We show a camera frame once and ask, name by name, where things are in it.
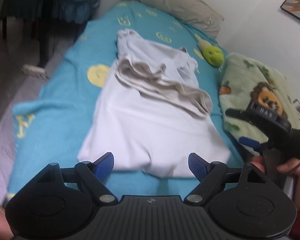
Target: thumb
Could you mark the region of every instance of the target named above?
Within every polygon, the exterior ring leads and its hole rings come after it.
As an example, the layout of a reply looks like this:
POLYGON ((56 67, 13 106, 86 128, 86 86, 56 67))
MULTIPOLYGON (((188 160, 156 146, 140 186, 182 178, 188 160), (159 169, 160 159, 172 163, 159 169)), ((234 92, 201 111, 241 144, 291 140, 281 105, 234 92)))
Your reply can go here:
MULTIPOLYGON (((277 170, 280 173, 287 173, 287 172, 291 171, 294 167, 296 167, 299 163, 300 163, 300 160, 298 160, 296 158, 292 158, 292 159, 288 160, 286 163, 279 165, 277 167, 277 170)), ((300 175, 300 167, 297 168, 293 172, 293 174, 299 176, 300 175)))

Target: green stuffed animal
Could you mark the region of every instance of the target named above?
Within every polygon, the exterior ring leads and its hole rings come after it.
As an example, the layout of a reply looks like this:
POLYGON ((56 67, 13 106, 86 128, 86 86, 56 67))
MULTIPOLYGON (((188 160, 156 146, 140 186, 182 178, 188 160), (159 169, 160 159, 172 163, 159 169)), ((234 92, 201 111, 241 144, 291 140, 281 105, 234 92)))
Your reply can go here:
POLYGON ((198 35, 195 36, 199 41, 197 46, 205 60, 213 67, 221 67, 225 60, 222 50, 217 45, 212 46, 208 41, 201 39, 198 35))

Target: blue blanket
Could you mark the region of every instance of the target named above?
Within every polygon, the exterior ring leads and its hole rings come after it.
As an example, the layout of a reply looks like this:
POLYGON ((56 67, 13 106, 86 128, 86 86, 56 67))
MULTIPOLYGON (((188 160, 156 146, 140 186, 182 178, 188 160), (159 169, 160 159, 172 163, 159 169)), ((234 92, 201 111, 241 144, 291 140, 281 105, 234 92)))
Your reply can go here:
MULTIPOLYGON (((240 155, 222 129, 218 102, 220 72, 203 59, 194 35, 213 45, 216 41, 154 8, 138 2, 120 2, 101 19, 88 23, 36 101, 14 106, 16 160, 9 193, 18 192, 48 163, 57 162, 61 168, 77 163, 76 156, 92 124, 95 102, 108 66, 116 59, 117 31, 124 28, 136 30, 145 39, 174 48, 187 48, 198 61, 199 86, 213 101, 211 119, 232 152, 228 165, 242 166, 240 155)), ((132 194, 180 195, 183 198, 197 184, 196 179, 158 179, 141 171, 113 172, 105 181, 118 198, 132 194)))

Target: ribbed black surface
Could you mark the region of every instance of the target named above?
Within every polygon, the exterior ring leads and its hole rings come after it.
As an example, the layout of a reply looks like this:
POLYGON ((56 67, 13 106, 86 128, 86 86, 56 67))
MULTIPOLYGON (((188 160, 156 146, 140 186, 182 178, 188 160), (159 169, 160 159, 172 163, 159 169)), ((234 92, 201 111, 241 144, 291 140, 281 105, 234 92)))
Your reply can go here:
POLYGON ((102 207, 87 227, 64 239, 242 240, 216 226, 203 208, 188 206, 179 196, 125 196, 116 206, 102 207))

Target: green blanket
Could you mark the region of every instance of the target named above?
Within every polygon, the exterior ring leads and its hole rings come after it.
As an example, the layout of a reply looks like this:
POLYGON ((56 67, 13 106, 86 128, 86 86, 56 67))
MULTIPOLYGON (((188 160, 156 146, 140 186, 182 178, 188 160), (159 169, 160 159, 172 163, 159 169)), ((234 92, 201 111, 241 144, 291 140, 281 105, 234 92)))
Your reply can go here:
POLYGON ((223 78, 219 90, 224 129, 237 140, 240 137, 247 137, 264 143, 268 138, 258 128, 225 115, 228 108, 245 110, 251 99, 274 110, 288 119, 292 128, 299 129, 299 115, 291 101, 286 77, 257 60, 231 53, 223 66, 223 78))

